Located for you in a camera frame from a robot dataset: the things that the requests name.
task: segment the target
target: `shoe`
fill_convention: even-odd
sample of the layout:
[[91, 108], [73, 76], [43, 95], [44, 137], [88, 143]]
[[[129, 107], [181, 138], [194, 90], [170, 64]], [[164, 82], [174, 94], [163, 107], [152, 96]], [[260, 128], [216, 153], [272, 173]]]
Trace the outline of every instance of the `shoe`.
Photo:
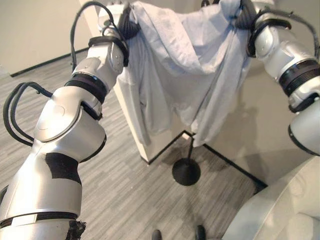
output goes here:
[[153, 231], [152, 240], [162, 240], [161, 232], [158, 229]]

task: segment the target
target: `baseboard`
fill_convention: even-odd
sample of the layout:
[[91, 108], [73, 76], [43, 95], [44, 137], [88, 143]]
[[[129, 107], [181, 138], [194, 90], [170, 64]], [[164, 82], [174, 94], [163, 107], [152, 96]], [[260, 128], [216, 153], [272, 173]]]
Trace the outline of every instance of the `baseboard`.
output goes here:
[[[87, 51], [88, 49], [89, 49], [89, 48], [86, 47], [86, 48], [83, 48], [83, 49], [80, 49], [80, 50], [75, 51], [75, 53], [78, 54], [78, 53]], [[51, 64], [51, 63], [53, 63], [53, 62], [55, 62], [55, 61], [58, 61], [58, 60], [60, 60], [60, 59], [64, 59], [64, 58], [69, 57], [69, 56], [70, 56], [70, 53], [65, 54], [65, 55], [62, 55], [62, 56], [58, 56], [58, 57], [53, 58], [53, 59], [51, 59], [51, 60], [48, 60], [48, 61], [39, 63], [39, 64], [37, 64], [37, 65], [28, 67], [28, 68], [23, 69], [23, 70], [18, 71], [18, 72], [15, 72], [15, 73], [11, 74], [10, 76], [11, 76], [11, 77], [16, 77], [16, 76], [18, 76], [18, 75], [24, 74], [24, 73], [26, 73], [26, 72], [28, 72], [28, 71], [33, 70], [33, 69], [39, 68], [39, 67], [44, 66], [44, 65], [47, 65], [47, 64]]]

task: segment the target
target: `white wall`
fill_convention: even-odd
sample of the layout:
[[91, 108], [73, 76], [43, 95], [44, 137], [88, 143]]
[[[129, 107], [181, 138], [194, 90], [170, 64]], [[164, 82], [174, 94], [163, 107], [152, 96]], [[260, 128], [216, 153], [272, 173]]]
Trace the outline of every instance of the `white wall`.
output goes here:
[[[13, 74], [70, 52], [70, 29], [78, 0], [1, 0], [0, 64]], [[84, 17], [75, 34], [76, 50], [88, 46]]]
[[[320, 32], [319, 0], [280, 0], [279, 8], [294, 11]], [[312, 35], [292, 22], [292, 31], [314, 52]], [[288, 136], [294, 118], [288, 98], [269, 77], [263, 64], [254, 60], [247, 79], [217, 138], [209, 145], [267, 184], [310, 157]]]

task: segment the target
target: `fabric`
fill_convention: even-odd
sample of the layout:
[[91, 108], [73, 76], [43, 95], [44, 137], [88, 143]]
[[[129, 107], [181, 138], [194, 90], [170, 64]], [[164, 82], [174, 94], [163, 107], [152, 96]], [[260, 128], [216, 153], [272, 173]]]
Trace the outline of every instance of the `fabric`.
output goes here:
[[129, 65], [118, 77], [139, 141], [171, 127], [173, 113], [196, 133], [193, 146], [221, 128], [250, 60], [248, 32], [231, 22], [240, 0], [221, 0], [189, 14], [137, 1], [130, 19], [141, 31], [128, 41]]
[[319, 220], [320, 157], [315, 156], [249, 199], [222, 239], [319, 240]]

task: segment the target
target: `black tape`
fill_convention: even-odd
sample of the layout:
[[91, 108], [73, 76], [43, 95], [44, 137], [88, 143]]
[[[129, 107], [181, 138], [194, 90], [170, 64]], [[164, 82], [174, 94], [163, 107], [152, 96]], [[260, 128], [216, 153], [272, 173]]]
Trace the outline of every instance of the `black tape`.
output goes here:
[[82, 221], [69, 221], [69, 230], [65, 240], [79, 240], [86, 230], [86, 224], [86, 222]]
[[81, 184], [78, 174], [78, 162], [67, 155], [50, 152], [45, 155], [53, 179], [70, 179]]

